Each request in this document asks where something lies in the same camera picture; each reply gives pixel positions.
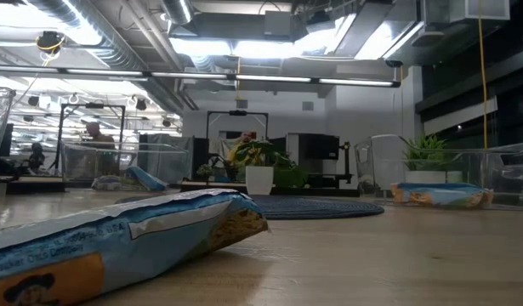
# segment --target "man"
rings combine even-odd
[[[100,125],[98,122],[90,122],[86,126],[86,129],[88,130],[89,136],[93,138],[93,142],[99,142],[99,143],[109,143],[109,144],[92,144],[94,148],[97,149],[109,149],[114,150],[116,147],[114,146],[114,139],[111,136],[104,135],[100,132]]]
[[[98,144],[88,144],[88,146],[101,150],[97,152],[97,158],[99,158],[97,175],[118,175],[119,173],[119,164],[117,163],[117,158],[119,155],[116,154],[116,146],[114,145],[114,139],[111,136],[104,135],[100,132],[100,125],[98,122],[90,122],[86,125],[89,136],[93,139],[92,142]]]

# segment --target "person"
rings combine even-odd
[[[34,143],[31,146],[32,154],[29,156],[29,168],[37,173],[40,166],[43,166],[43,162],[46,160],[46,156],[43,155],[42,145],[40,143]]]
[[[117,155],[115,151],[113,151],[116,149],[116,146],[114,145],[114,139],[111,136],[104,135],[100,132],[100,125],[98,122],[88,123],[86,125],[86,129],[88,130],[89,136],[92,138],[91,142],[96,143],[88,143],[88,146],[100,150],[100,152],[97,153],[97,156],[99,154],[101,155],[101,158],[99,159],[99,165],[97,166],[99,173],[96,175],[117,175],[119,173],[119,164],[117,163]]]
[[[85,128],[88,130],[89,136],[93,138],[93,142],[98,143],[109,143],[109,144],[92,144],[91,146],[97,149],[110,149],[114,150],[114,139],[111,136],[104,135],[100,132],[100,125],[98,122],[90,122]]]

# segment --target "air vent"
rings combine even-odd
[[[312,102],[312,101],[303,102],[303,111],[313,111],[313,110],[314,110],[314,102]]]
[[[247,108],[247,100],[246,99],[238,99],[236,101],[236,108],[237,109],[243,109],[245,110]]]

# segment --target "metal frame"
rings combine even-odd
[[[61,150],[61,140],[63,136],[63,123],[65,119],[68,117],[69,114],[66,114],[65,116],[65,109],[67,107],[72,107],[72,112],[77,110],[78,107],[82,106],[87,109],[104,109],[105,107],[110,108],[118,108],[122,110],[122,120],[121,120],[121,126],[119,131],[119,150],[122,149],[122,142],[123,142],[123,128],[125,127],[125,105],[102,105],[102,104],[96,104],[96,103],[86,103],[86,104],[70,104],[70,103],[64,103],[60,105],[60,119],[59,119],[59,134],[57,136],[57,149],[55,150],[55,161],[51,165],[55,166],[55,172],[57,173],[57,170],[59,169],[59,157],[60,157],[60,150]]]
[[[265,139],[269,138],[269,113],[240,111],[240,115],[233,115],[233,114],[236,114],[236,110],[230,110],[230,111],[211,111],[211,110],[209,110],[207,112],[207,131],[206,131],[206,138],[207,139],[208,139],[208,132],[210,132],[210,115],[212,115],[212,114],[227,114],[229,116],[249,116],[249,115],[251,115],[251,116],[255,116],[255,115],[264,116],[264,119],[265,119],[265,123],[264,123],[264,137],[265,137]]]

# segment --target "ceiling duct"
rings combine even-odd
[[[167,20],[175,25],[187,25],[193,20],[193,7],[190,0],[161,0]]]
[[[89,52],[107,64],[111,69],[145,71],[147,65],[131,49],[116,29],[90,2],[82,0],[25,0],[50,17],[61,20],[72,29],[87,35],[100,36],[100,43]],[[133,82],[145,89],[165,111],[182,113],[183,105],[178,96],[167,90],[159,80],[150,78],[148,82]]]
[[[418,34],[413,33],[389,60],[407,65],[436,65],[478,41],[478,0],[423,0],[421,4],[419,13],[425,27]],[[483,2],[484,35],[510,19],[510,4],[509,0]]]
[[[195,30],[177,27],[169,32],[170,37],[225,40],[273,40],[294,42],[308,34],[305,24],[289,12],[268,12],[266,15],[252,14],[198,14]]]

